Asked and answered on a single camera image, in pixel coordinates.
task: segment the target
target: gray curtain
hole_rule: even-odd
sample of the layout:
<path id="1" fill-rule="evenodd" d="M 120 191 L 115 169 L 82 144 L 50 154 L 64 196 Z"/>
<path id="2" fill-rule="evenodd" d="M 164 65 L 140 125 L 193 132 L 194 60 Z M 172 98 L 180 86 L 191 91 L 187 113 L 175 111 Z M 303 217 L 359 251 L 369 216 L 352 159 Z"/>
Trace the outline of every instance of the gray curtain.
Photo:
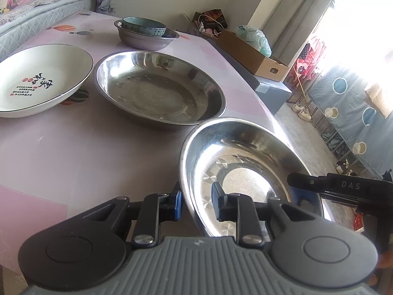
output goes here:
<path id="1" fill-rule="evenodd" d="M 282 0 L 263 28 L 272 54 L 290 65 L 331 0 Z"/>

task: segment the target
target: screw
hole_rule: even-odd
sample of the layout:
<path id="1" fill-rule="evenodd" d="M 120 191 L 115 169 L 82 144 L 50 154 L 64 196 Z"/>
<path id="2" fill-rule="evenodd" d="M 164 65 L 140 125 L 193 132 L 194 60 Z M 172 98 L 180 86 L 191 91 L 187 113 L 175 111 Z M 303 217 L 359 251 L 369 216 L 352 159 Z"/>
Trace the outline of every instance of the screw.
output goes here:
<path id="1" fill-rule="evenodd" d="M 140 235 L 135 236 L 134 241 L 137 244 L 147 245 L 147 244 L 153 243 L 154 238 L 151 235 L 140 234 Z"/>
<path id="2" fill-rule="evenodd" d="M 258 235 L 248 234 L 242 237 L 243 242 L 246 244 L 259 244 L 262 243 L 262 237 Z"/>

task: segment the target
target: blue circle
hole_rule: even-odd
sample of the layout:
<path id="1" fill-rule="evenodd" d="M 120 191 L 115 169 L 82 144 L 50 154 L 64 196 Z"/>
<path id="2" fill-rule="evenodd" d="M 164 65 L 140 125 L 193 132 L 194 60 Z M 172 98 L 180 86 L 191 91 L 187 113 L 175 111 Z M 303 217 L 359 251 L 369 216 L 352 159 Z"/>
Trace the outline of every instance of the blue circle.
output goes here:
<path id="1" fill-rule="evenodd" d="M 333 91 L 337 94 L 343 94 L 348 87 L 347 80 L 343 77 L 338 77 L 333 81 Z"/>
<path id="2" fill-rule="evenodd" d="M 362 120 L 365 126 L 368 126 L 373 121 L 374 116 L 377 114 L 376 110 L 372 107 L 369 107 L 363 111 Z"/>

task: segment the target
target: bowl rim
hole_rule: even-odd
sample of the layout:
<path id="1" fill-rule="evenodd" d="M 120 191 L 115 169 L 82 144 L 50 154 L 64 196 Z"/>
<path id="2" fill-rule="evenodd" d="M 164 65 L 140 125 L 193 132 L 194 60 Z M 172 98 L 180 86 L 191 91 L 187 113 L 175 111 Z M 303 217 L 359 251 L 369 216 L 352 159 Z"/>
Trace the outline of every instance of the bowl rim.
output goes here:
<path id="1" fill-rule="evenodd" d="M 32 49 L 32 48 L 34 48 L 34 47 L 39 48 L 39 47 L 46 46 L 46 45 L 66 45 L 66 46 L 74 47 L 74 48 L 77 48 L 77 49 L 80 49 L 80 50 L 84 51 L 86 54 L 89 55 L 89 57 L 90 57 L 91 60 L 92 60 L 92 66 L 91 66 L 91 68 L 90 68 L 90 70 L 89 70 L 89 73 L 88 73 L 80 82 L 78 82 L 78 84 L 74 85 L 72 88 L 68 89 L 67 91 L 63 92 L 62 94 L 59 94 L 59 95 L 57 95 L 57 96 L 55 96 L 55 97 L 53 97 L 53 98 L 51 98 L 51 99 L 49 99 L 49 100 L 46 100 L 46 101 L 41 102 L 41 103 L 38 103 L 38 104 L 34 104 L 34 105 L 32 105 L 32 106 L 28 106 L 27 108 L 18 108 L 18 109 L 16 109 L 16 110 L 0 110 L 0 112 L 17 112 L 17 111 L 21 111 L 21 110 L 27 110 L 27 109 L 29 109 L 29 108 L 34 108 L 34 107 L 36 107 L 36 106 L 39 106 L 39 105 L 42 105 L 42 104 L 44 104 L 44 103 L 50 102 L 50 101 L 52 101 L 52 100 L 58 99 L 59 97 L 61 97 L 61 96 L 63 96 L 64 94 L 68 93 L 69 91 L 71 91 L 72 89 L 76 88 L 77 86 L 80 86 L 80 85 L 88 78 L 88 76 L 89 76 L 90 73 L 92 72 L 92 70 L 93 70 L 93 68 L 94 68 L 94 59 L 93 59 L 93 57 L 91 56 L 91 54 L 90 54 L 89 52 L 87 52 L 86 50 L 80 48 L 80 47 L 77 47 L 77 46 L 74 46 L 74 45 L 69 45 L 69 44 L 64 44 L 64 43 L 48 43 L 48 44 L 41 44 L 41 45 L 36 45 L 36 46 L 32 46 L 32 47 L 27 47 L 27 48 L 25 48 L 25 49 L 23 49 L 23 50 L 20 50 L 20 51 L 18 51 L 18 52 L 16 52 L 16 53 L 12 54 L 12 55 L 9 56 L 9 57 L 7 57 L 7 58 L 6 58 L 5 60 L 3 60 L 1 63 L 3 63 L 4 61 L 6 61 L 7 59 L 12 58 L 14 55 L 16 55 L 16 54 L 18 54 L 18 53 L 20 53 L 20 52 L 23 52 L 23 51 L 25 51 L 25 50 Z"/>
<path id="2" fill-rule="evenodd" d="M 157 27 L 150 27 L 150 26 L 146 26 L 146 25 L 142 25 L 142 24 L 132 23 L 132 22 L 127 21 L 126 19 L 142 19 L 142 20 L 152 21 L 152 22 L 154 22 L 154 25 L 157 25 Z M 155 21 L 155 20 L 152 20 L 152 19 L 147 19 L 145 17 L 127 16 L 127 17 L 123 17 L 121 20 L 124 22 L 127 22 L 129 24 L 132 24 L 132 25 L 137 25 L 139 27 L 147 27 L 147 28 L 152 28 L 152 29 L 157 29 L 157 30 L 162 30 L 162 29 L 167 28 L 167 26 L 165 24 Z"/>
<path id="3" fill-rule="evenodd" d="M 169 38 L 167 36 L 147 35 L 147 34 L 143 34 L 143 33 L 139 33 L 139 32 L 129 31 L 129 30 L 121 27 L 121 20 L 116 20 L 113 24 L 115 25 L 115 27 L 117 27 L 118 30 L 122 30 L 122 31 L 126 32 L 127 35 L 136 34 L 136 35 L 147 36 L 148 38 L 154 38 L 154 39 L 158 39 L 158 40 L 176 40 L 176 39 L 180 38 L 180 35 L 175 30 L 172 30 L 171 28 L 168 28 L 168 27 L 166 28 L 166 30 L 171 30 L 172 32 L 175 33 L 176 36 L 174 38 Z"/>
<path id="4" fill-rule="evenodd" d="M 109 95 L 101 88 L 101 86 L 100 86 L 100 84 L 99 84 L 99 82 L 98 82 L 98 80 L 97 80 L 97 72 L 98 72 L 99 67 L 101 66 L 101 64 L 102 64 L 105 60 L 107 60 L 108 58 L 110 58 L 110 57 L 112 57 L 112 56 L 115 56 L 115 55 L 117 55 L 117 54 L 122 54 L 122 53 L 146 53 L 146 52 L 147 52 L 147 53 L 158 54 L 158 55 L 164 55 L 164 56 L 166 56 L 166 57 L 176 59 L 176 60 L 178 60 L 178 61 L 181 61 L 181 62 L 183 62 L 183 63 L 186 63 L 186 64 L 190 65 L 191 67 L 193 67 L 193 68 L 195 68 L 195 69 L 197 69 L 197 70 L 203 72 L 203 74 L 205 74 L 205 75 L 210 79 L 210 81 L 215 85 L 215 87 L 217 88 L 217 90 L 218 90 L 218 92 L 219 92 L 219 94 L 220 94 L 220 98 L 221 98 L 221 107 L 220 107 L 220 110 L 218 111 L 218 113 L 215 114 L 215 115 L 214 115 L 213 117 L 211 117 L 211 118 L 204 119 L 204 120 L 201 120 L 201 121 L 177 122 L 177 121 L 169 121 L 169 120 L 163 120 L 163 119 L 153 118 L 153 117 L 151 117 L 151 116 L 149 116 L 149 115 L 147 115 L 147 114 L 139 113 L 139 112 L 136 112 L 136 111 L 127 109 L 127 108 L 122 107 L 121 105 L 119 105 L 119 103 L 118 103 L 117 101 L 115 101 L 111 96 L 109 96 Z M 140 118 L 145 118 L 145 119 L 148 119 L 148 120 L 151 120 L 151 121 L 161 122 L 161 123 L 164 123 L 164 124 L 167 124 L 167 125 L 176 125 L 176 126 L 193 126 L 193 125 L 199 125 L 199 124 L 201 124 L 201 123 L 203 123 L 203 122 L 205 122 L 205 121 L 207 121 L 207 120 L 209 120 L 209 119 L 220 117 L 221 115 L 224 114 L 225 109 L 226 109 L 226 99 L 225 99 L 224 92 L 223 92 L 223 90 L 221 89 L 221 87 L 218 85 L 218 83 L 217 83 L 211 76 L 209 76 L 205 71 L 201 70 L 201 69 L 198 68 L 197 66 L 195 66 L 195 65 L 193 65 L 193 64 L 191 64 L 191 63 L 189 63 L 189 62 L 187 62 L 187 61 L 184 61 L 184 60 L 179 59 L 179 58 L 177 58 L 177 57 L 174 57 L 174 56 L 172 56 L 172 55 L 165 54 L 165 53 L 161 53 L 161 52 L 156 52 L 156 51 L 143 51 L 143 50 L 140 50 L 140 51 L 120 51 L 120 52 L 115 52 L 115 53 L 109 54 L 109 55 L 103 57 L 101 60 L 99 60 L 99 61 L 97 62 L 97 64 L 95 65 L 94 70 L 93 70 L 93 80 L 94 80 L 94 85 L 96 86 L 96 88 L 98 89 L 98 91 L 101 93 L 101 95 L 103 95 L 103 96 L 104 96 L 108 101 L 110 101 L 112 104 L 116 105 L 117 107 L 121 108 L 122 110 L 124 110 L 124 111 L 126 111 L 126 112 L 128 112 L 128 113 L 130 113 L 130 114 L 132 114 L 132 115 L 138 116 L 138 117 L 140 117 Z"/>
<path id="5" fill-rule="evenodd" d="M 311 175 L 309 169 L 307 168 L 307 166 L 304 164 L 304 162 L 301 160 L 301 158 L 297 155 L 297 153 L 294 151 L 294 149 L 292 149 L 287 143 L 285 143 L 284 141 L 280 140 L 280 138 L 278 136 L 276 136 L 273 132 L 271 132 L 270 130 L 266 129 L 265 127 L 256 124 L 254 122 L 251 121 L 247 121 L 241 118 L 232 118 L 232 117 L 218 117 L 218 118 L 211 118 L 209 120 L 204 121 L 203 123 L 197 125 L 195 128 L 193 128 L 191 130 L 191 132 L 186 136 L 183 144 L 182 144 L 182 148 L 180 150 L 180 155 L 179 155 L 179 183 L 180 183 L 180 189 L 182 191 L 182 195 L 184 198 L 184 201 L 187 205 L 187 208 L 191 214 L 191 217 L 193 218 L 195 224 L 197 225 L 197 227 L 200 229 L 200 231 L 205 235 L 205 236 L 213 236 L 205 227 L 205 225 L 203 224 L 203 221 L 201 220 L 199 211 L 197 211 L 196 208 L 196 203 L 194 200 L 194 195 L 191 192 L 191 187 L 188 185 L 188 180 L 187 180 L 187 172 L 186 172 L 186 157 L 188 154 L 188 151 L 190 149 L 191 143 L 193 142 L 193 140 L 195 139 L 195 137 L 205 128 L 215 125 L 215 124 L 219 124 L 222 122 L 239 122 L 239 123 L 243 123 L 243 124 L 247 124 L 247 125 L 251 125 L 253 127 L 256 127 L 259 130 L 262 130 L 263 132 L 266 132 L 268 134 L 270 134 L 271 136 L 275 137 L 278 141 L 280 141 L 283 145 L 285 145 L 288 150 L 290 150 L 299 160 L 299 162 L 303 165 L 304 169 L 306 170 L 306 173 L 308 175 Z M 318 193 L 316 193 L 316 195 L 318 196 L 318 201 L 319 201 L 319 208 L 322 212 L 322 216 L 324 214 L 324 210 L 323 210 L 323 204 L 322 204 L 322 199 L 320 197 L 320 195 Z"/>

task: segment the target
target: bowl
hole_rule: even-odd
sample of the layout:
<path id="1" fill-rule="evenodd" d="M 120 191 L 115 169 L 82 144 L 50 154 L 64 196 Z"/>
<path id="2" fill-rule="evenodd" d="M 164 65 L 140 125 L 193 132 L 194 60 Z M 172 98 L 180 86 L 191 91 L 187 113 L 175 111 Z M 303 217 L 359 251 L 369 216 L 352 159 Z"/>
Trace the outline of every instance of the bowl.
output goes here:
<path id="1" fill-rule="evenodd" d="M 124 17 L 121 20 L 121 25 L 126 30 L 150 36 L 162 36 L 167 28 L 160 22 L 143 17 Z"/>
<path id="2" fill-rule="evenodd" d="M 139 50 L 159 51 L 180 37 L 176 31 L 169 28 L 166 29 L 163 36 L 148 36 L 122 28 L 120 20 L 115 21 L 114 24 L 119 31 L 120 40 L 125 45 Z"/>
<path id="3" fill-rule="evenodd" d="M 287 184 L 291 172 L 308 174 L 304 163 L 286 144 L 262 126 L 238 119 L 210 119 L 195 127 L 180 152 L 180 186 L 188 209 L 207 236 L 236 236 L 234 222 L 218 222 L 211 185 L 225 193 L 242 193 L 254 202 L 270 197 L 290 201 L 323 215 L 318 194 Z M 263 229 L 264 238 L 268 238 Z"/>
<path id="4" fill-rule="evenodd" d="M 178 129 L 219 117 L 223 91 L 205 72 L 171 55 L 127 51 L 101 59 L 94 83 L 114 105 L 145 125 Z"/>
<path id="5" fill-rule="evenodd" d="M 25 49 L 0 62 L 0 117 L 45 111 L 74 94 L 93 69 L 85 50 L 66 44 Z"/>

